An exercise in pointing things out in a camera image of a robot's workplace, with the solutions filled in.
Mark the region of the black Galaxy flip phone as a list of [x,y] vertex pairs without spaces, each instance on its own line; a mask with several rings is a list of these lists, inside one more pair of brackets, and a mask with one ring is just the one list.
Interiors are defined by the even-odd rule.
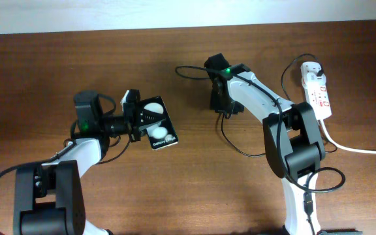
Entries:
[[[141,100],[138,105],[138,129],[141,136],[147,135],[152,150],[159,150],[176,145],[179,142],[178,136],[168,115],[166,106],[161,96]],[[152,126],[141,126],[140,118],[143,109],[164,114],[164,120]]]

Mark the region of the white power strip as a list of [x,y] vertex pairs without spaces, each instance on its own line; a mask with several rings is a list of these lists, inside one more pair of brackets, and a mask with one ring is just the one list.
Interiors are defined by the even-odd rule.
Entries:
[[329,118],[332,115],[332,109],[326,88],[325,77],[302,78],[306,102],[314,110],[318,121]]

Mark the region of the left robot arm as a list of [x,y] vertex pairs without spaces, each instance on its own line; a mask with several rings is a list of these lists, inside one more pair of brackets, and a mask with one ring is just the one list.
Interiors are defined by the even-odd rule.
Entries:
[[142,100],[137,89],[126,91],[123,113],[103,112],[96,91],[74,96],[78,119],[69,143],[51,159],[29,163],[16,171],[14,194],[15,234],[110,234],[86,219],[80,178],[102,162],[110,139],[126,134],[137,142],[154,124],[166,120],[160,96]]

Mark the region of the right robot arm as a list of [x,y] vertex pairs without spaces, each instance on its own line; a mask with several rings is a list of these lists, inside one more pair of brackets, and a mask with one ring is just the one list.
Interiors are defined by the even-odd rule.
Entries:
[[283,99],[249,67],[230,65],[223,54],[209,57],[204,66],[213,83],[212,109],[226,118],[248,109],[262,123],[267,162],[283,184],[284,231],[318,234],[315,182],[326,154],[312,107]]

